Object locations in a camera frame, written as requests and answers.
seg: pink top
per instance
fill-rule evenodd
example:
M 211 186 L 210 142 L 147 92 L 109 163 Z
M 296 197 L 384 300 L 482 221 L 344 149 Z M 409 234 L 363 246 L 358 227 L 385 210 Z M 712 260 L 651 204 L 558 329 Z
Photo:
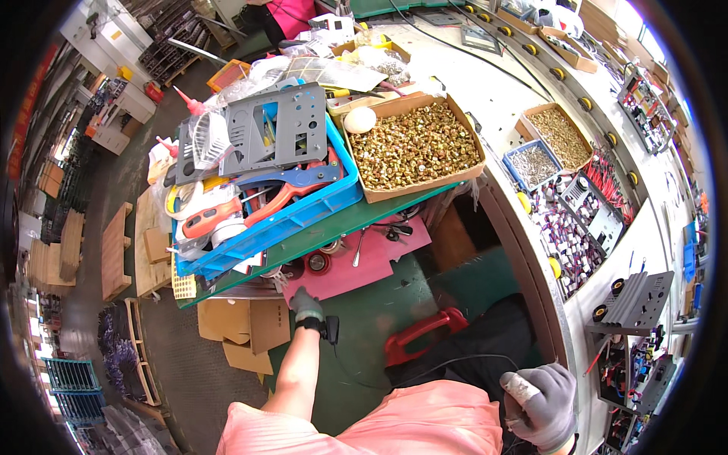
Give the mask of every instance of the pink top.
M 396 389 L 335 438 L 298 417 L 232 403 L 217 455 L 499 455 L 502 445 L 498 402 L 477 387 L 442 380 Z
M 314 0 L 271 0 L 268 10 L 286 39 L 294 39 L 302 31 L 309 30 L 309 19 L 316 17 Z

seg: green floor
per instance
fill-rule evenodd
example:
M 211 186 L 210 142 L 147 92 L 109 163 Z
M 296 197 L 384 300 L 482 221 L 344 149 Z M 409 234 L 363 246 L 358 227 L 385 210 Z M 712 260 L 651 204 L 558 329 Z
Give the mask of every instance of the green floor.
M 383 346 L 389 335 L 434 314 L 438 307 L 456 306 L 473 320 L 499 299 L 519 291 L 500 246 L 429 279 L 414 254 L 393 262 L 392 269 L 391 277 L 322 302 L 325 314 L 335 314 L 341 320 L 337 351 L 344 368 L 359 382 L 381 389 L 356 384 L 336 362 L 332 346 L 322 341 L 312 417 L 320 432 L 339 434 L 372 411 L 388 393 Z M 284 344 L 269 351 L 274 371 L 278 371 L 287 349 L 288 344 Z M 531 357 L 529 365 L 540 363 L 535 349 Z M 267 378 L 273 390 L 274 381 L 275 376 Z

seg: white workbench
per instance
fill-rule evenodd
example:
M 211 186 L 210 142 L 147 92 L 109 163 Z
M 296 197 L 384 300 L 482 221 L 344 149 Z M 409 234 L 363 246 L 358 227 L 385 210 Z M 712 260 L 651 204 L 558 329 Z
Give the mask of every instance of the white workbench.
M 416 24 L 438 38 L 460 44 L 459 28 L 435 28 L 419 18 Z M 593 102 L 607 115 L 613 131 L 628 147 L 642 176 L 641 184 L 645 185 L 649 194 L 610 257 L 581 289 L 568 301 L 563 301 L 547 261 L 539 230 L 523 211 L 511 180 L 499 164 L 505 152 L 519 145 L 520 137 L 514 129 L 518 115 L 525 109 L 548 101 L 498 69 L 440 44 L 409 25 L 376 28 L 412 54 L 413 62 L 439 78 L 460 108 L 471 111 L 482 125 L 481 135 L 491 150 L 484 170 L 487 185 L 480 192 L 480 203 L 498 232 L 521 284 L 544 358 L 548 361 L 558 358 L 577 377 L 575 408 L 579 414 L 581 435 L 577 454 L 592 453 L 604 439 L 608 405 L 597 398 L 597 374 L 592 372 L 588 377 L 582 377 L 594 355 L 584 326 L 590 321 L 593 308 L 607 297 L 611 283 L 617 278 L 628 276 L 630 257 L 634 251 L 632 273 L 639 272 L 642 258 L 645 258 L 645 270 L 649 273 L 673 270 L 676 274 L 668 304 L 660 316 L 669 335 L 670 321 L 676 319 L 684 305 L 686 283 L 682 267 L 682 228 L 691 221 L 693 209 L 687 197 L 684 202 L 680 201 L 678 207 L 675 206 L 676 190 L 673 187 L 668 191 L 665 172 L 671 171 L 681 187 L 680 191 L 689 194 L 681 181 L 681 163 L 675 162 L 669 153 L 658 157 L 647 154 L 629 118 L 609 91 L 614 80 L 605 68 L 600 66 L 596 74 L 575 70 L 545 46 L 538 36 L 532 37 L 563 62 L 562 68 L 568 74 L 567 77 L 577 78 Z M 499 38 L 506 44 L 513 43 L 508 38 Z M 496 63 L 541 92 L 538 84 L 507 53 L 501 57 L 473 48 L 466 49 Z M 526 59 L 521 60 L 548 88 L 555 101 L 566 110 L 585 136 L 591 140 L 600 138 L 603 143 L 601 134 L 590 128 L 593 123 L 584 119 L 583 116 L 587 114 L 574 106 L 574 97 L 568 99 L 569 94 L 564 87 L 557 87 L 561 83 L 550 74 L 538 72 Z M 676 345 L 673 340 L 670 352 L 676 351 Z

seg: pliers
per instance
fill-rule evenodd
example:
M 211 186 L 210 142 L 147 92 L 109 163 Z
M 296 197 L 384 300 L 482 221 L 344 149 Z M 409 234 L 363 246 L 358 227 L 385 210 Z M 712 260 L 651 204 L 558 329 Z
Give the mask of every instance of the pliers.
M 308 164 L 308 169 L 323 165 L 324 163 L 321 161 L 311 162 Z M 341 162 L 339 161 L 339 157 L 336 155 L 333 147 L 328 147 L 328 165 L 339 167 L 339 178 L 337 180 L 341 180 L 344 177 L 344 169 L 341 167 Z M 297 187 L 286 182 L 271 202 L 268 202 L 265 207 L 251 213 L 245 219 L 244 225 L 250 228 L 253 224 L 258 223 L 259 221 L 262 221 L 283 209 L 288 201 L 290 201 L 294 196 L 305 196 L 306 194 L 322 188 L 329 183 L 331 182 L 313 183 L 312 185 Z

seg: red banner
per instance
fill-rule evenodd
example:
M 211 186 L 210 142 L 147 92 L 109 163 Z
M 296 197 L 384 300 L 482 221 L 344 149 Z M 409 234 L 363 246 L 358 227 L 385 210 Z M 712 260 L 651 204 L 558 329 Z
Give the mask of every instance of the red banner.
M 7 160 L 7 175 L 13 180 L 17 180 L 20 177 L 20 162 L 21 158 L 23 158 L 23 149 L 25 148 L 25 135 L 28 134 L 28 126 L 31 123 L 33 105 L 36 103 L 43 78 L 57 50 L 58 46 L 55 44 L 51 44 L 48 47 L 43 61 L 38 65 L 38 69 L 36 69 L 31 83 L 25 91 L 23 103 L 20 105 L 20 111 L 17 113 L 15 128 L 13 129 L 11 139 L 12 150 Z

